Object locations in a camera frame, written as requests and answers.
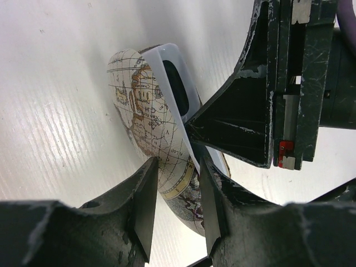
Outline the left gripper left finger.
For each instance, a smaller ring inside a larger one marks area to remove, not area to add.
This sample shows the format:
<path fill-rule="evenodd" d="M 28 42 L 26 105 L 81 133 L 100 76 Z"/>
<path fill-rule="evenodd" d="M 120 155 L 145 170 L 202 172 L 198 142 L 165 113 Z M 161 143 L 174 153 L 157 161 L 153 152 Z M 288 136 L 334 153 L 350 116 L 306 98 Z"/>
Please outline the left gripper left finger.
<path fill-rule="evenodd" d="M 2 266 L 144 266 L 150 261 L 158 160 L 79 208 L 1 202 Z"/>

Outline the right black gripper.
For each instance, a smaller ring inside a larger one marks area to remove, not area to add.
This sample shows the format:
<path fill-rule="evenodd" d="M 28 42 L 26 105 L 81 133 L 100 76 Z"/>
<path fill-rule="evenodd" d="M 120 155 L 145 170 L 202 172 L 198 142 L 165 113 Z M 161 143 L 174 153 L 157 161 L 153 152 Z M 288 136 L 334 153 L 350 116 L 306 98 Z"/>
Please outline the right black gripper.
<path fill-rule="evenodd" d="M 320 127 L 355 129 L 352 1 L 254 1 L 233 73 L 185 123 L 190 142 L 256 167 L 271 166 L 273 91 L 269 34 L 278 17 L 274 165 L 313 161 Z"/>

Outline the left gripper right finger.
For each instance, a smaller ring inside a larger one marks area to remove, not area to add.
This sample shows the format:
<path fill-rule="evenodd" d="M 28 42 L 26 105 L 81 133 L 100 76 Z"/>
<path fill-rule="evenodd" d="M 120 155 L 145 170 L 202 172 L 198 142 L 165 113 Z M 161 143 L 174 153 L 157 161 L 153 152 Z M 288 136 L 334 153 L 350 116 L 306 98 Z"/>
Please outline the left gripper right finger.
<path fill-rule="evenodd" d="M 285 206 L 200 161 L 207 254 L 213 266 L 354 266 L 355 181 Z"/>

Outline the white frame sunglasses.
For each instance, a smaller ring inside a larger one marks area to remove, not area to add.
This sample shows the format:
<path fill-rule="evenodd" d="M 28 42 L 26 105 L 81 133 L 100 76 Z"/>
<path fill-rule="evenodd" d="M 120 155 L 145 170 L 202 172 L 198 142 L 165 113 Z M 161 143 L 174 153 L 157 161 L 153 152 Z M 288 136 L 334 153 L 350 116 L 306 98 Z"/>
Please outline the white frame sunglasses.
<path fill-rule="evenodd" d="M 224 175 L 230 176 L 222 152 L 209 146 L 190 143 L 184 124 L 198 112 L 201 100 L 178 46 L 173 43 L 160 44 L 142 50 L 141 54 L 154 73 L 196 169 L 200 170 L 200 158 L 206 155 L 210 156 Z"/>

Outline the map print glasses case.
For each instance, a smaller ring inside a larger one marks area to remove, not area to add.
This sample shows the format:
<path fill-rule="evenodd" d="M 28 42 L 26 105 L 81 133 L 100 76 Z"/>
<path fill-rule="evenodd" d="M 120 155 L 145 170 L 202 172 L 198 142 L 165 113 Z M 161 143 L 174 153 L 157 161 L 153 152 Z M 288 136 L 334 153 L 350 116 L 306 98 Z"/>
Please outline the map print glasses case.
<path fill-rule="evenodd" d="M 204 235 L 200 170 L 141 51 L 129 48 L 109 59 L 107 77 L 113 105 L 138 156 L 158 159 L 157 189 L 165 203 L 188 228 Z"/>

